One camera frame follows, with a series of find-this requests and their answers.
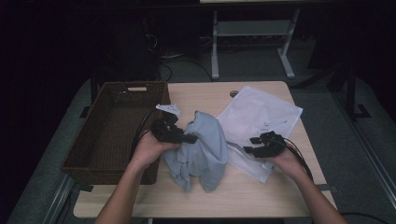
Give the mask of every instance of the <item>fabric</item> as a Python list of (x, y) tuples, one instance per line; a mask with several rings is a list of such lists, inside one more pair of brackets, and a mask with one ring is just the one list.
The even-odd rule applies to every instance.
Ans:
[(219, 121), (196, 111), (185, 133), (198, 137), (195, 144), (181, 143), (178, 149), (163, 153), (172, 177), (190, 192), (190, 175), (197, 176), (205, 191), (215, 190), (224, 175), (228, 160), (227, 142)]
[(303, 110), (274, 95), (249, 86), (242, 88), (218, 115), (228, 144), (228, 163), (265, 183), (274, 169), (269, 161), (254, 158), (242, 147), (257, 147), (251, 137), (274, 131), (288, 138)]

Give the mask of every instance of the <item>brown wicker basket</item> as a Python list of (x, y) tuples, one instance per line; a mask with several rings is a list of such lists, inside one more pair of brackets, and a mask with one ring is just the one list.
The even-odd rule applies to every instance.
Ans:
[[(115, 185), (133, 155), (134, 134), (155, 105), (169, 105), (166, 82), (105, 83), (86, 118), (61, 170), (80, 184)], [(163, 113), (154, 111), (145, 129)], [(143, 173), (140, 184), (157, 181), (160, 159)]]

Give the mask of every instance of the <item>dark background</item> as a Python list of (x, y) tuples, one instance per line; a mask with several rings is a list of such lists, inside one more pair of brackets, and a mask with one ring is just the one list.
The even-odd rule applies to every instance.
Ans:
[[(194, 53), (197, 37), (210, 32), (200, 28), (210, 27), (211, 20), (202, 16), (210, 12), (204, 10), (159, 10), (142, 25), (145, 13), (76, 10), (87, 2), (0, 3), (1, 223), (7, 221), (83, 82), (93, 74), (100, 82), (155, 79), (158, 55), (147, 51), (144, 34), (155, 33), (162, 50)], [(311, 66), (325, 69), (347, 55), (396, 120), (393, 2), (307, 7), (299, 23), (297, 38), (318, 38)]]

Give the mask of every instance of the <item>black cable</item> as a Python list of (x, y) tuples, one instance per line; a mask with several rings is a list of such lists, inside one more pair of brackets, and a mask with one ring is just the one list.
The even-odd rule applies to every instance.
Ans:
[(132, 147), (131, 147), (131, 153), (130, 153), (130, 156), (129, 156), (129, 160), (131, 160), (132, 156), (134, 155), (134, 150), (136, 149), (137, 143), (140, 140), (139, 136), (140, 136), (140, 133), (142, 132), (143, 127), (146, 124), (146, 121), (148, 120), (149, 116), (156, 110), (157, 109), (151, 110), (149, 113), (147, 113), (145, 115), (145, 117), (142, 118), (142, 121), (140, 121), (140, 124), (139, 124), (139, 126), (137, 127), (137, 130), (136, 130), (136, 133), (134, 134), (134, 141), (132, 142)]
[(200, 66), (202, 69), (204, 69), (204, 71), (206, 72), (206, 74), (209, 76), (210, 81), (212, 80), (212, 76), (209, 74), (209, 72), (206, 70), (205, 67), (203, 67), (200, 63), (195, 62), (195, 61), (190, 61), (190, 60), (183, 60), (183, 61), (172, 61), (172, 62), (168, 62), (168, 63), (195, 63), (196, 65)]
[(268, 138), (268, 139), (266, 139), (266, 140), (267, 140), (267, 141), (274, 142), (274, 143), (277, 143), (277, 144), (280, 144), (282, 147), (287, 148), (287, 149), (297, 158), (297, 160), (299, 161), (299, 163), (304, 167), (304, 169), (305, 169), (305, 171), (306, 171), (306, 174), (309, 176), (309, 178), (310, 178), (312, 181), (314, 180), (314, 177), (312, 176), (311, 169), (309, 169), (308, 164), (306, 164), (306, 162), (305, 162), (305, 160), (304, 160), (304, 158), (303, 158), (302, 153), (301, 153), (300, 150), (297, 148), (297, 146), (294, 145), (294, 143), (291, 142), (291, 143), (295, 146), (295, 149), (294, 149), (293, 147), (289, 147), (289, 146), (287, 146), (287, 145), (285, 145), (285, 144), (283, 144), (283, 143), (281, 143), (281, 142), (278, 142), (278, 141), (276, 141), (276, 140), (274, 140), (274, 139), (271, 139), (271, 138)]
[(384, 224), (388, 224), (387, 221), (379, 218), (379, 217), (374, 217), (372, 215), (368, 215), (368, 214), (364, 214), (364, 213), (354, 213), (354, 212), (350, 212), (350, 213), (340, 213), (341, 216), (345, 217), (345, 216), (359, 216), (359, 217), (369, 217), (371, 219), (374, 219), (378, 222), (384, 223)]
[[(70, 210), (70, 207), (71, 207), (71, 197), (72, 197), (72, 194), (73, 194), (73, 192), (74, 192), (76, 186), (77, 186), (77, 183), (74, 183), (74, 184), (73, 184), (73, 187), (70, 189), (69, 195), (67, 195), (67, 199), (66, 199), (66, 202), (65, 202), (66, 205), (67, 205), (66, 210), (64, 210), (64, 207), (63, 207), (63, 208), (62, 208), (62, 211), (61, 211), (61, 213), (64, 212), (64, 217), (62, 218), (61, 224), (64, 223), (64, 220), (66, 219), (67, 213), (68, 213), (69, 210)], [(60, 217), (57, 217), (55, 223), (58, 223), (58, 222), (59, 222), (59, 219), (60, 219)]]
[(169, 77), (165, 80), (165, 81), (169, 81), (171, 79), (172, 75), (173, 75), (172, 68), (170, 68), (168, 65), (163, 64), (163, 63), (160, 63), (160, 65), (165, 67), (165, 68), (167, 68), (169, 70)]

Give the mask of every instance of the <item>table leg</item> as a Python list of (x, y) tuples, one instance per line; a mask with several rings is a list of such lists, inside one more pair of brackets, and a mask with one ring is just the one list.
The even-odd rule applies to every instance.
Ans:
[(293, 17), (290, 21), (288, 33), (286, 34), (285, 44), (283, 45), (282, 48), (277, 50), (277, 53), (279, 54), (280, 61), (282, 62), (283, 68), (285, 69), (286, 75), (290, 79), (294, 78), (294, 73), (293, 73), (293, 70), (291, 69), (291, 66), (290, 66), (290, 63), (289, 63), (289, 60), (288, 60), (288, 57), (286, 54), (289, 49), (290, 41), (293, 36), (294, 28), (296, 27), (296, 23), (297, 23), (299, 14), (300, 14), (300, 9), (296, 8), (294, 10)]

